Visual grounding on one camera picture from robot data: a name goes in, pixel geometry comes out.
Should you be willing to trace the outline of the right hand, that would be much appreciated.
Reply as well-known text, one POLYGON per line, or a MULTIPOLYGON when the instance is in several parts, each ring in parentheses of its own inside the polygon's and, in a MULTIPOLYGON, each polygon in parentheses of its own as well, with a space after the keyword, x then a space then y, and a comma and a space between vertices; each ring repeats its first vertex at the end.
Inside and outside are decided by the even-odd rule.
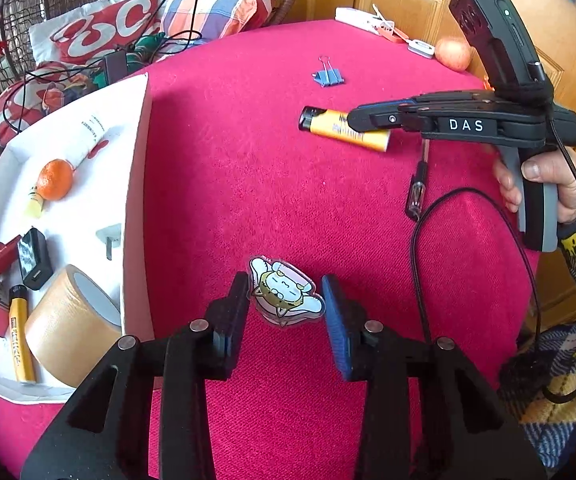
MULTIPOLYGON (((523 177, 532 182, 553 183, 558 187, 558 221, 570 224, 576 220, 576 180, 563 154, 552 151, 530 158, 522 165, 523 177)), ((499 184, 506 208, 518 212, 522 205, 522 192, 514 183, 511 171, 500 158, 493 165, 493 175, 499 184)))

